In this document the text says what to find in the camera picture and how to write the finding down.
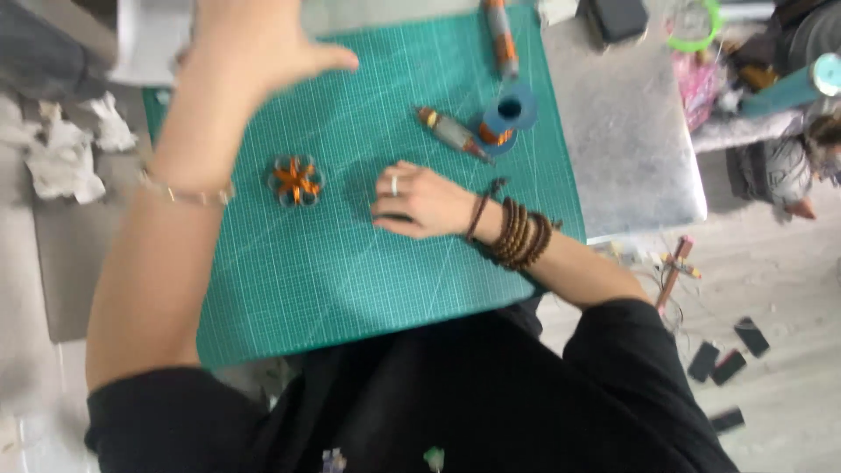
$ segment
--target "wire spool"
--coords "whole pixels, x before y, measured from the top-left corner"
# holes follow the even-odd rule
[[[516,144],[517,132],[537,122],[537,99],[525,83],[505,90],[488,109],[473,117],[471,130],[477,142],[491,156],[499,156]]]

